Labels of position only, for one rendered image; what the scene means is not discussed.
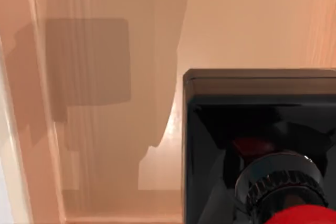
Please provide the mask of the black and red stamp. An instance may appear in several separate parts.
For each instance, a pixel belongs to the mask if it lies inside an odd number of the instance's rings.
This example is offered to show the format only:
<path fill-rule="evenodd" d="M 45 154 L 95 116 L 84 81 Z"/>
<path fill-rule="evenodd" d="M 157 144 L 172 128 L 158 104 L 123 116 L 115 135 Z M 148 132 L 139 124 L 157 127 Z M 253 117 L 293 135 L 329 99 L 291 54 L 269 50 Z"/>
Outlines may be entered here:
<path fill-rule="evenodd" d="M 183 151 L 183 224 L 336 211 L 336 69 L 188 70 Z"/>

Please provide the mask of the shallow salmon-coloured box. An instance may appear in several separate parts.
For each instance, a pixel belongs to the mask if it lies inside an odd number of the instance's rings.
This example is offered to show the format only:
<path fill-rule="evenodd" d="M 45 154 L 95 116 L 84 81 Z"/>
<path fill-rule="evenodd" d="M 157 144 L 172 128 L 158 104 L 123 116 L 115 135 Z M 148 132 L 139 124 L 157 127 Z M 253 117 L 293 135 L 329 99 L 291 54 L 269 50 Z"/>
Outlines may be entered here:
<path fill-rule="evenodd" d="M 104 109 L 69 108 L 53 123 L 45 79 L 44 19 L 125 18 L 133 97 Z M 115 199 L 99 221 L 180 220 L 182 74 L 193 67 L 336 67 L 336 0 L 0 0 L 0 158 L 14 224 L 90 219 L 78 190 L 92 156 L 56 150 L 63 134 L 113 144 L 126 133 L 145 192 Z"/>

